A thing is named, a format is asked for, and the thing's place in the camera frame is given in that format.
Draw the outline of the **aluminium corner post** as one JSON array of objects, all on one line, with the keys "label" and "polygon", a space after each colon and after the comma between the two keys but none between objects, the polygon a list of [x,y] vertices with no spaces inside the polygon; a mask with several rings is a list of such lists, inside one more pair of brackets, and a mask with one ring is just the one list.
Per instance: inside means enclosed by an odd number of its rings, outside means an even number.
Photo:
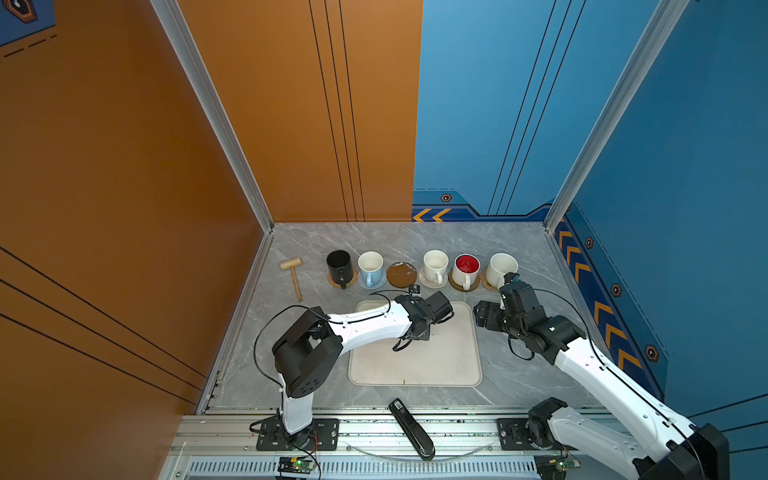
[{"label": "aluminium corner post", "polygon": [[688,4],[689,0],[658,2],[543,222],[547,233],[553,234],[564,219]]},{"label": "aluminium corner post", "polygon": [[261,229],[271,234],[274,220],[179,3],[171,0],[151,0],[150,4],[251,210]]}]

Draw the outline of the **dark brown round wooden coaster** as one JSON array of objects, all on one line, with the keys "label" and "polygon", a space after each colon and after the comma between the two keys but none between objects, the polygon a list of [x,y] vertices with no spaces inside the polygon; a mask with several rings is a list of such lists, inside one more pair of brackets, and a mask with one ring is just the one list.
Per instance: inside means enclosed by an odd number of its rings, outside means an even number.
[{"label": "dark brown round wooden coaster", "polygon": [[455,290],[457,290],[459,292],[464,292],[464,293],[468,293],[468,292],[472,292],[472,291],[476,290],[479,287],[479,285],[482,283],[481,277],[478,275],[478,277],[475,279],[475,281],[470,285],[469,289],[465,290],[463,288],[462,284],[459,284],[459,283],[454,281],[452,275],[449,275],[447,277],[447,280],[448,280],[449,284],[452,286],[452,288],[454,288]]}]

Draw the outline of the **green circuit board left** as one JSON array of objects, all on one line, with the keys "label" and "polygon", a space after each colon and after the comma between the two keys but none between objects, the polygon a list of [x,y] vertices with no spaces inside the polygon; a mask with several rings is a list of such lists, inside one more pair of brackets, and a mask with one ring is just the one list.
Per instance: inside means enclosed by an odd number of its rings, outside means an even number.
[{"label": "green circuit board left", "polygon": [[309,456],[283,456],[279,458],[277,472],[279,477],[298,478],[310,476],[317,471],[317,463]]}]

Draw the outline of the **aluminium corner post right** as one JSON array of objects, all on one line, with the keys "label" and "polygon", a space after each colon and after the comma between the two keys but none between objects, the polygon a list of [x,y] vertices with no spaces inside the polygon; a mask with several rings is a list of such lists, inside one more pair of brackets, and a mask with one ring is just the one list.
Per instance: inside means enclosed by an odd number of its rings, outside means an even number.
[{"label": "aluminium corner post right", "polygon": [[547,233],[553,234],[564,219],[688,4],[689,0],[658,2],[543,222]]}]

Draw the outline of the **small wooden mallet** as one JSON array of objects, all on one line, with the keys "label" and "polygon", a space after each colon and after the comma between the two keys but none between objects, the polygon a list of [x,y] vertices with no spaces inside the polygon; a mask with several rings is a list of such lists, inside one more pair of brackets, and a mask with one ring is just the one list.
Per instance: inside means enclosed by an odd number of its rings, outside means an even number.
[{"label": "small wooden mallet", "polygon": [[302,260],[299,257],[285,260],[280,264],[280,268],[282,270],[290,271],[291,277],[296,293],[296,298],[298,302],[303,301],[302,292],[300,289],[299,281],[298,281],[298,275],[297,275],[297,268],[302,265]]}]

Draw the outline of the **cork paw print coaster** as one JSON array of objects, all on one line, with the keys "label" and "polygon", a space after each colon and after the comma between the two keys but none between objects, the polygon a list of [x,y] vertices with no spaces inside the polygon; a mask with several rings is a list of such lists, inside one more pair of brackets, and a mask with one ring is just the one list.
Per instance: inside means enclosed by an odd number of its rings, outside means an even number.
[{"label": "cork paw print coaster", "polygon": [[491,292],[497,292],[498,293],[498,288],[495,287],[494,285],[490,284],[487,281],[485,272],[479,274],[479,279],[481,280],[481,284],[484,286],[485,289],[487,289],[487,290],[489,290]]}]

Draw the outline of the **aluminium corner post left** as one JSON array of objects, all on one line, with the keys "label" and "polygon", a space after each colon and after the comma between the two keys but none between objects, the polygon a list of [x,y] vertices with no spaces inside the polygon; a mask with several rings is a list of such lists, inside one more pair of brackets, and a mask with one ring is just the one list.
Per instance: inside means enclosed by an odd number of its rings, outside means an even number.
[{"label": "aluminium corner post left", "polygon": [[251,210],[261,229],[271,234],[274,220],[179,3],[171,0],[151,0],[150,4]]}]

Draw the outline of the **clear glass round coaster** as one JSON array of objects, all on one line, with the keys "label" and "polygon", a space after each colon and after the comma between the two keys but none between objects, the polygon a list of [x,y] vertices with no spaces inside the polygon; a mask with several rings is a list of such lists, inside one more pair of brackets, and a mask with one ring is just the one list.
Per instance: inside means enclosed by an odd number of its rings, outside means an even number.
[{"label": "clear glass round coaster", "polygon": [[386,282],[386,276],[383,270],[376,272],[362,271],[360,273],[360,286],[368,290],[376,290],[381,288]]}]

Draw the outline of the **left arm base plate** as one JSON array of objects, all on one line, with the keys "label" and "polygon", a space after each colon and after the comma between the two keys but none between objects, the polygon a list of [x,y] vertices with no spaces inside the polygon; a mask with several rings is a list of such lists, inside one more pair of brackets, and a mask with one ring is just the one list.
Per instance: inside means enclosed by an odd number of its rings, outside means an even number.
[{"label": "left arm base plate", "polygon": [[339,436],[339,420],[315,419],[300,432],[288,434],[282,420],[273,415],[253,422],[249,430],[255,435],[258,451],[334,451]]}]

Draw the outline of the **woven rattan round coaster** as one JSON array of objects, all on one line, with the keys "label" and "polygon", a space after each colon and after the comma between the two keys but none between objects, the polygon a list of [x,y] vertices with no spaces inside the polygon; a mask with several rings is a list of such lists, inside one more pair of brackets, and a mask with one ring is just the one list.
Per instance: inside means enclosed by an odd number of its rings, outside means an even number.
[{"label": "woven rattan round coaster", "polygon": [[358,271],[357,271],[357,269],[353,268],[353,275],[352,275],[352,278],[351,278],[351,279],[350,279],[348,282],[346,282],[344,286],[342,286],[342,285],[341,285],[341,284],[339,284],[339,283],[336,283],[336,282],[334,281],[334,279],[333,279],[333,277],[332,277],[331,273],[328,273],[328,275],[327,275],[327,280],[328,280],[329,284],[330,284],[332,287],[336,288],[336,289],[346,289],[346,288],[348,288],[348,287],[351,287],[352,285],[354,285],[354,284],[357,282],[357,280],[358,280]]}]

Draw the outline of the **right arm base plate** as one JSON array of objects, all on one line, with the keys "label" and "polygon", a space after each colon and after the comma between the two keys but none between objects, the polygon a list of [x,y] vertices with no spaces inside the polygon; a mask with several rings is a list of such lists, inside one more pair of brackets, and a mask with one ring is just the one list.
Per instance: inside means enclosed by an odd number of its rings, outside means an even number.
[{"label": "right arm base plate", "polygon": [[549,427],[531,418],[500,418],[496,421],[499,441],[504,451],[541,450],[562,451],[571,447],[556,441]]}]

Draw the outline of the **glossy brown round coaster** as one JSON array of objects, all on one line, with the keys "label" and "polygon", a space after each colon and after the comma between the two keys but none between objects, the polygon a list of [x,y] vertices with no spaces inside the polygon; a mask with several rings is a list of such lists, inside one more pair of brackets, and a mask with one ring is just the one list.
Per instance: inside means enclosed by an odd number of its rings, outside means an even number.
[{"label": "glossy brown round coaster", "polygon": [[393,287],[407,289],[417,281],[418,270],[411,263],[398,261],[389,266],[386,278]]}]

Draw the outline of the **light blue mug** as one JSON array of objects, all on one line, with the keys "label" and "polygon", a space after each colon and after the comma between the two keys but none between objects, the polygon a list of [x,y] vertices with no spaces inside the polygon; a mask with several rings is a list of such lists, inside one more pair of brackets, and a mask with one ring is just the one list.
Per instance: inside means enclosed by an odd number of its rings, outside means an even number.
[{"label": "light blue mug", "polygon": [[367,251],[361,254],[358,258],[359,275],[362,271],[376,272],[383,270],[384,259],[383,256],[376,251]]}]

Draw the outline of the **black handheld scanner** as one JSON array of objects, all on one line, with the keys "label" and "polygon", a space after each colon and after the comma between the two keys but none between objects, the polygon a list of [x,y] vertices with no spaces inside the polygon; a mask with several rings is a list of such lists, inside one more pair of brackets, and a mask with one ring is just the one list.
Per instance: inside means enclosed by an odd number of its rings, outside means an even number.
[{"label": "black handheld scanner", "polygon": [[433,440],[403,402],[396,398],[388,405],[388,409],[419,457],[425,461],[433,460],[436,454]]}]

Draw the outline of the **black mug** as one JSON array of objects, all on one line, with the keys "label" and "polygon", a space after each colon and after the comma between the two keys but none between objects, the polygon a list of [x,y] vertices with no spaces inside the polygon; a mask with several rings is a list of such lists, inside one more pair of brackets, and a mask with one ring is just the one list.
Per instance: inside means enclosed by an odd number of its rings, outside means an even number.
[{"label": "black mug", "polygon": [[353,275],[353,266],[350,254],[345,250],[334,250],[326,257],[326,265],[334,281],[342,286],[348,282]]}]

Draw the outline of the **white woven round coaster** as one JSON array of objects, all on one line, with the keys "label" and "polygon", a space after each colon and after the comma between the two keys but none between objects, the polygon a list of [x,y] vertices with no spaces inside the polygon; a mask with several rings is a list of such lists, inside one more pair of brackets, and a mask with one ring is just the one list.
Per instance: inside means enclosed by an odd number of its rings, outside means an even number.
[{"label": "white woven round coaster", "polygon": [[448,278],[445,275],[443,275],[441,272],[439,272],[437,275],[437,281],[433,282],[429,280],[426,276],[424,269],[419,270],[418,279],[424,287],[429,289],[440,289],[440,288],[443,288],[448,283]]}]

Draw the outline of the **beige serving tray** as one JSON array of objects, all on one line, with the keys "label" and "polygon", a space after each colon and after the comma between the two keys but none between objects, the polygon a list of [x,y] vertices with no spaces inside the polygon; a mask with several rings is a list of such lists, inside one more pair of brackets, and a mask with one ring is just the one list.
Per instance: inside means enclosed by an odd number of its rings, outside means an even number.
[{"label": "beige serving tray", "polygon": [[453,301],[454,317],[431,328],[427,341],[395,352],[381,340],[350,353],[348,378],[357,386],[475,387],[482,381],[480,354],[470,306]]}]

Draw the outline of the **aluminium front rail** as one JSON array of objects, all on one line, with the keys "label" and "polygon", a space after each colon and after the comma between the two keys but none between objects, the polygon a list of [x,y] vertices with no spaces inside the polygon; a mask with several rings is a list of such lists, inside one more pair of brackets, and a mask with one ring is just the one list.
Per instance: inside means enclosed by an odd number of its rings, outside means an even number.
[{"label": "aluminium front rail", "polygon": [[[185,416],[172,440],[174,455],[243,455],[256,452],[257,435],[249,425],[270,416],[269,411],[227,411],[223,414]],[[439,457],[479,450],[500,454],[497,420],[524,418],[520,409],[425,410],[413,416],[433,440]],[[322,410],[315,420],[337,419],[336,454],[363,453],[413,456],[415,451],[394,416],[386,409]]]}]

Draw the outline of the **circuit board right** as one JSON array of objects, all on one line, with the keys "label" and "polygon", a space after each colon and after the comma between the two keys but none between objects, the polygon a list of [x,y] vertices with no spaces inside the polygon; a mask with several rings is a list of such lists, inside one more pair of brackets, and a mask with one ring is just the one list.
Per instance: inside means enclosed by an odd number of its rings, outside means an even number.
[{"label": "circuit board right", "polygon": [[542,480],[565,480],[571,470],[580,469],[578,459],[564,457],[535,457],[536,470]]}]

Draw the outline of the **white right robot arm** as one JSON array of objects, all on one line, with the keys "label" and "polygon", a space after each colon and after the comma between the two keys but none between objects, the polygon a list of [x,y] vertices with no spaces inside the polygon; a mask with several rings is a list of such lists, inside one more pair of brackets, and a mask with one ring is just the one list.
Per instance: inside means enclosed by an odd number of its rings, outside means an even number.
[{"label": "white right robot arm", "polygon": [[730,446],[720,430],[697,426],[665,405],[600,352],[587,328],[547,315],[536,293],[518,274],[506,275],[499,300],[474,307],[477,326],[522,341],[588,390],[626,431],[550,397],[528,412],[525,429],[533,447],[573,447],[626,479],[729,478]]}]

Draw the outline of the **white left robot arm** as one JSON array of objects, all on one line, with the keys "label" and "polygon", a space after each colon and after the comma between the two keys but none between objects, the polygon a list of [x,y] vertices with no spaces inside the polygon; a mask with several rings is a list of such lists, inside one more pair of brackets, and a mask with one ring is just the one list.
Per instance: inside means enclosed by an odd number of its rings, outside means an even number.
[{"label": "white left robot arm", "polygon": [[440,292],[427,298],[400,293],[381,306],[348,314],[306,308],[272,347],[282,395],[278,418],[286,440],[299,447],[312,436],[314,392],[341,356],[382,340],[395,340],[399,351],[428,340],[432,326],[453,316],[450,301]]}]

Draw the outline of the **red mug white handle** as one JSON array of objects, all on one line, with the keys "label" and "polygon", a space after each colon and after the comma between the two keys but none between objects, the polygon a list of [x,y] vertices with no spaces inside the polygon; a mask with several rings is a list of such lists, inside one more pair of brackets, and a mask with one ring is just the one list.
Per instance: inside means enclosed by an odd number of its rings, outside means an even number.
[{"label": "red mug white handle", "polygon": [[462,284],[463,288],[468,290],[478,277],[480,268],[481,263],[476,256],[464,253],[456,257],[451,275],[455,282]]}]

